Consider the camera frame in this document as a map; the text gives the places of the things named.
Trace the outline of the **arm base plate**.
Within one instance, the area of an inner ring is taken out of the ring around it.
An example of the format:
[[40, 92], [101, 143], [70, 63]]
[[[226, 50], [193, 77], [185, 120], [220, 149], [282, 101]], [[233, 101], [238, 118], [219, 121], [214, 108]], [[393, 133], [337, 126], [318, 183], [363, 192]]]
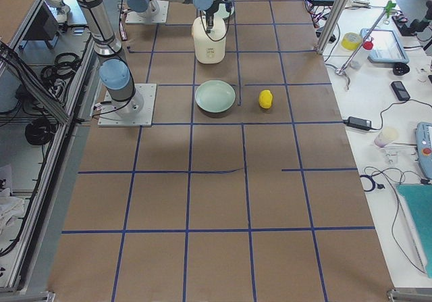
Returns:
[[129, 7], [126, 13], [126, 24], [163, 24], [167, 21], [167, 12], [169, 8], [168, 1], [156, 0], [159, 4], [160, 11], [152, 15], [149, 12], [146, 13], [136, 13], [132, 11]]
[[127, 105], [112, 101], [111, 95], [105, 91], [104, 100], [111, 103], [102, 108], [98, 121], [100, 127], [152, 126], [157, 85], [138, 83], [135, 89], [135, 95]]

